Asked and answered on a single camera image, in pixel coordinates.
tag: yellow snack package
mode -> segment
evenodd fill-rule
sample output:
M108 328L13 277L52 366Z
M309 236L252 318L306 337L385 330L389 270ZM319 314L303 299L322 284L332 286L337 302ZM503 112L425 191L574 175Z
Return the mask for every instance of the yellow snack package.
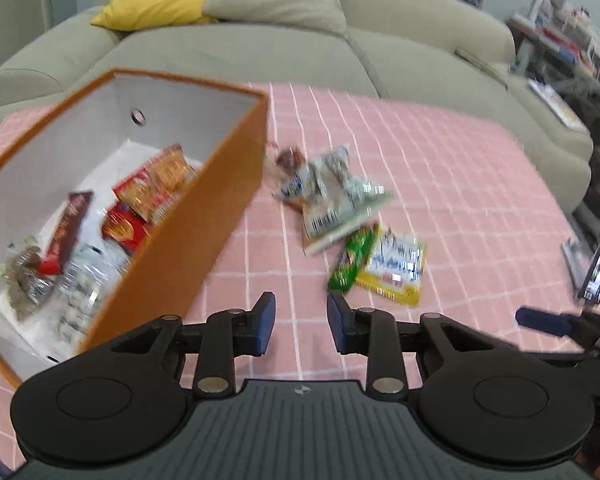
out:
M356 285L401 304L417 306L424 270L423 243L380 226Z

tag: red snack bag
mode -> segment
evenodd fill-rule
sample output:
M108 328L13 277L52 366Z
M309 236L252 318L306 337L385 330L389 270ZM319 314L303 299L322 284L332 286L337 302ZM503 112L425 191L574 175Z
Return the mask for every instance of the red snack bag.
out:
M134 253L147 237L147 224L127 204L117 202L105 216L102 237L117 241L127 253Z
M151 214L151 223L158 225L162 222L176 202L180 200L180 197L180 193L169 193L167 191L158 195L156 197L155 210Z
M154 212L165 203L172 202L174 191L194 174L195 170L182 155L182 147L174 144L146 161L112 190L143 220L151 222Z
M39 274L46 276L62 274L62 268L71 256L80 224L87 214L92 198L93 191L69 193L69 203L64 208L62 219L56 227L45 257L38 264Z
M156 191L145 168L137 170L128 179L113 187L112 191L143 220L148 221L151 218Z

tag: cracker package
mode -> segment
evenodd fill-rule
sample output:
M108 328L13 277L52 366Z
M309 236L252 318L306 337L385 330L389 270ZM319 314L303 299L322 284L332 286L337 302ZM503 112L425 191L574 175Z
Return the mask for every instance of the cracker package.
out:
M174 144L146 161L112 190L142 220L158 223L195 174L184 158L182 147Z
M397 303L417 306L424 270L425 245L380 226L356 284Z

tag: orange box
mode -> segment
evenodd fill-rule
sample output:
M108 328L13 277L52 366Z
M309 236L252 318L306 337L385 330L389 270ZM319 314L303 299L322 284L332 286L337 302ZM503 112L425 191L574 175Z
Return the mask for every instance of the orange box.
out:
M180 143L202 169L134 255L80 350L163 314L184 316L260 186L268 109L269 97L250 89L167 73L104 74L0 157L0 263L10 243L55 226L68 193L88 189L93 171L124 157L120 150L137 145L157 152ZM132 120L138 111L144 121ZM138 160L126 160L116 180L148 158L137 151ZM105 206L115 198L96 193L96 200ZM34 348L4 297L0 278L0 369L17 386L52 363Z

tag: snack package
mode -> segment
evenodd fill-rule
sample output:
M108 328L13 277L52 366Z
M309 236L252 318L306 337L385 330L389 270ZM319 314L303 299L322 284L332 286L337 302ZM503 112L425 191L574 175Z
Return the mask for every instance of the snack package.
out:
M397 303L417 306L424 257L423 243L380 226L356 284Z
M69 203L62 213L62 219L56 227L44 259L38 265L40 274L52 276L62 274L64 264L71 256L78 231L80 231L80 224L87 214L92 199L93 191L69 193Z
M112 190L120 202L126 203L145 222L153 222L154 212L160 210L159 219L162 219L175 203L176 192L182 190L195 173L185 160L182 147L174 144L146 161Z
M296 171L306 164L306 159L297 146L289 146L278 151L276 165L285 172L286 176L294 176Z
M188 182L195 170L185 160L182 146L174 144L162 150L145 165L149 178L159 189L176 191Z
M7 286L7 295L19 322L38 311L56 286L52 278L38 273L40 261L40 248L34 240L30 240L26 249L9 257L0 266L0 275Z
M302 246L311 256L359 228L393 195L349 172L349 150L339 146L305 164L277 197L302 206Z
M60 359L74 354L126 266L128 256L113 244L106 244L104 250L83 244L75 251L58 285L56 299Z
M345 244L335 269L327 283L328 290L347 294L356 281L360 267L365 263L374 240L377 225L363 226L354 232Z
M148 235L148 225L124 202L107 211L102 223L102 238L115 240L127 254L132 254Z

